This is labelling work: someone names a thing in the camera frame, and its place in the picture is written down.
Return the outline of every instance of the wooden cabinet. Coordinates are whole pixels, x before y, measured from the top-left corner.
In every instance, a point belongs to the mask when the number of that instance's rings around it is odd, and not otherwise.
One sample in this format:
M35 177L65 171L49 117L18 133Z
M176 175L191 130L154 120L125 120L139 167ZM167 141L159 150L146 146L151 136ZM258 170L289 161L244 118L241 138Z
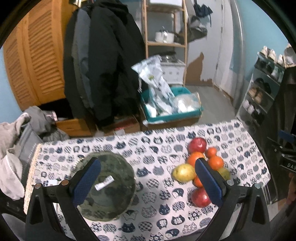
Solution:
M42 0L4 43L7 76L21 110L65 98L64 37L75 9L67 0ZM69 135L90 136L94 125L87 123L73 119L58 125Z

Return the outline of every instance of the cat print tablecloth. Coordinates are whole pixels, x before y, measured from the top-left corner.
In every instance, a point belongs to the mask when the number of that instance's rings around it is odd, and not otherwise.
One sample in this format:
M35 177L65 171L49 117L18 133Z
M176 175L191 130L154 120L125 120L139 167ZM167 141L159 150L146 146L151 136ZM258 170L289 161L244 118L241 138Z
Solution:
M28 177L24 211L27 212L36 183L46 186L50 180L69 179L81 158L106 150L126 158L135 171L137 185L131 206L116 220L86 220L101 241L160 241L194 233L204 228L217 210L213 204L195 207L190 199L196 189L193 183L179 183L171 178L173 169L185 163L187 145L194 137L203 137L208 146L217 148L217 155L224 159L224 166L236 184L264 186L269 181L265 161L238 120L124 136L70 139L37 147ZM57 214L65 233L73 238L59 208Z

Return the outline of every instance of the red apple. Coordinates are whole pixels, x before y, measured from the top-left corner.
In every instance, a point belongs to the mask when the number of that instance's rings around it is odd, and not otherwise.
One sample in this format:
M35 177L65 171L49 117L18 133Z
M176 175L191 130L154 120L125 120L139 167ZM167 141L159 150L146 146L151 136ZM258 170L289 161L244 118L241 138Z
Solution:
M191 200L197 207L206 207L211 203L204 188L199 188L192 193Z
M193 138L192 141L188 145L188 152L201 152L204 153L207 149L207 141L201 137Z

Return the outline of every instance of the wooden drawer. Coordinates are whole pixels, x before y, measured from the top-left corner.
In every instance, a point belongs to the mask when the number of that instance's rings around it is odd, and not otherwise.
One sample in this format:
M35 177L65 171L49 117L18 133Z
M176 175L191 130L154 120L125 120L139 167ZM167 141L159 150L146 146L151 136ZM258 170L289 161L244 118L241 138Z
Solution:
M71 119L56 122L57 128L66 132L70 137L91 137L95 134L94 123L84 119Z

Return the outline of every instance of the green fruit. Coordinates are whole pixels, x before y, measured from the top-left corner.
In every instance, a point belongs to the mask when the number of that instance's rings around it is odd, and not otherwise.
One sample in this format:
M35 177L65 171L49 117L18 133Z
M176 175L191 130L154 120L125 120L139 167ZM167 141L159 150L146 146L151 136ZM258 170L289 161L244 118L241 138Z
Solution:
M173 171L173 177L182 183L189 182L196 177L195 169L190 164L181 164Z
M230 171L228 171L226 168L220 168L218 172L224 178L225 181L230 180Z

